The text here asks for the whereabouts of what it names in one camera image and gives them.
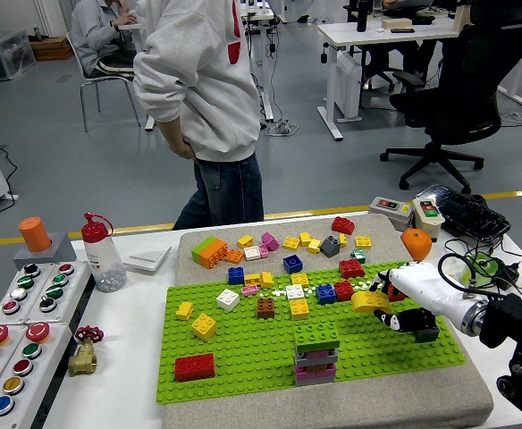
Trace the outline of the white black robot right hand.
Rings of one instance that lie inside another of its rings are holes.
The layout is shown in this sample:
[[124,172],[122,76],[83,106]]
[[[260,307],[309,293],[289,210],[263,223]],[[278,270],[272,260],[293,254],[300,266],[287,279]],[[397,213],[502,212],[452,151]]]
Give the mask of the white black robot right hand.
[[439,274],[437,268],[425,262],[407,263],[399,268],[379,273],[370,290],[389,286],[412,299],[417,308],[392,313],[376,309],[374,315],[396,332],[416,332],[432,327],[435,317],[443,315],[468,336],[481,332],[485,300],[466,292],[460,284]]

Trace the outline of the person's right hand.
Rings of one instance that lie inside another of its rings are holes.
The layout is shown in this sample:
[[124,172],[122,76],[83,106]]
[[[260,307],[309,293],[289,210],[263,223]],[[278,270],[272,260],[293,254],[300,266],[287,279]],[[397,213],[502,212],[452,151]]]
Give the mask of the person's right hand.
[[174,152],[174,154],[193,162],[197,161],[194,150],[190,144],[184,141],[180,130],[170,132],[167,140],[169,148]]

